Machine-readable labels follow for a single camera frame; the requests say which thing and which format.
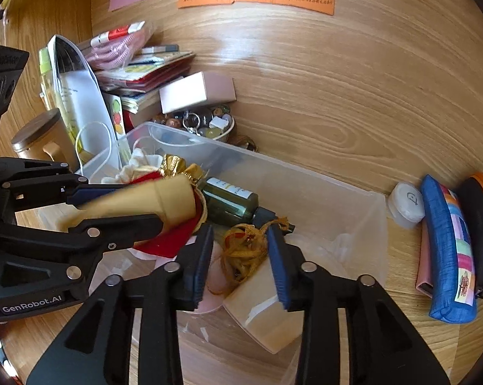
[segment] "cardboard box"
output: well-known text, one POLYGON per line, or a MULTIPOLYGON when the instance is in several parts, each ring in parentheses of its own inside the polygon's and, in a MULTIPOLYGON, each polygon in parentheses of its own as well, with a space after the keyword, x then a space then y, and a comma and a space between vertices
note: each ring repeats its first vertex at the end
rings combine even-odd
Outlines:
POLYGON ((163 114, 236 100, 233 79, 212 71, 197 72, 159 91, 163 114))

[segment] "pink wallet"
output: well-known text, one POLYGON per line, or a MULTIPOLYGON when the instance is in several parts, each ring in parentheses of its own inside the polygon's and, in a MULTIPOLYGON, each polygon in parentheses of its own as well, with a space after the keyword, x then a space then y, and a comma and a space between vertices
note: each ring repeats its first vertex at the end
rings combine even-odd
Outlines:
POLYGON ((422 222, 422 248, 419 256, 418 278, 416 280, 416 289, 421 293, 432 298, 432 280, 430 277, 430 242, 427 222, 422 222))

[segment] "label sticker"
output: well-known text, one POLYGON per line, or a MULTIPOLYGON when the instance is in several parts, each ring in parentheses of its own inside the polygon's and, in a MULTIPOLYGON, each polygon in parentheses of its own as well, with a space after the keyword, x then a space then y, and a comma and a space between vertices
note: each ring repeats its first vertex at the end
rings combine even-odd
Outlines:
POLYGON ((31 302, 23 302, 19 304, 10 304, 4 307, 1 307, 1 312, 4 315, 15 314, 15 313, 22 313, 34 310, 38 307, 46 307, 59 304, 65 301, 65 297, 61 295, 55 295, 49 298, 37 299, 31 302))
POLYGON ((459 268, 459 285, 457 287, 457 295, 455 296, 456 302, 473 306, 474 278, 472 275, 470 271, 459 268))
POLYGON ((207 180, 208 184, 214 185, 215 187, 224 189, 225 191, 228 191, 230 193, 233 193, 237 196, 240 196, 242 198, 248 198, 250 197, 252 191, 247 191, 246 189, 237 187, 236 185, 230 185, 230 183, 225 182, 225 181, 220 181, 216 178, 209 178, 207 180))

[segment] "bottle label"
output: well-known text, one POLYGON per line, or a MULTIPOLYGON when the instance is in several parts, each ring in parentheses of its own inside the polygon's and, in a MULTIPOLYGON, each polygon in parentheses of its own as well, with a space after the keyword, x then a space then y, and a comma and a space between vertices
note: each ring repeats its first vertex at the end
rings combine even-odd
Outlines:
POLYGON ((248 198, 251 194, 253 194, 252 191, 247 191, 246 189, 237 187, 236 185, 231 185, 230 183, 225 181, 220 181, 216 178, 209 178, 207 180, 207 183, 214 185, 215 187, 224 189, 225 191, 233 193, 242 198, 248 198))

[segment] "white tag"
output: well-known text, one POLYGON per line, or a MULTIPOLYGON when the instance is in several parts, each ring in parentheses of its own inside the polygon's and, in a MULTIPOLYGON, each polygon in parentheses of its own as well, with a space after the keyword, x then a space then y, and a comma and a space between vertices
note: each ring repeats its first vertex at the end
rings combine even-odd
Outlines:
POLYGON ((218 127, 221 131, 223 131, 229 125, 228 120, 224 120, 220 117, 213 117, 210 121, 210 129, 214 127, 218 127))
POLYGON ((237 187, 236 185, 230 185, 230 183, 225 181, 220 181, 216 178, 209 178, 207 182, 211 185, 214 185, 215 187, 224 189, 225 191, 233 193, 242 198, 248 198, 252 194, 252 191, 247 191, 246 189, 237 187))

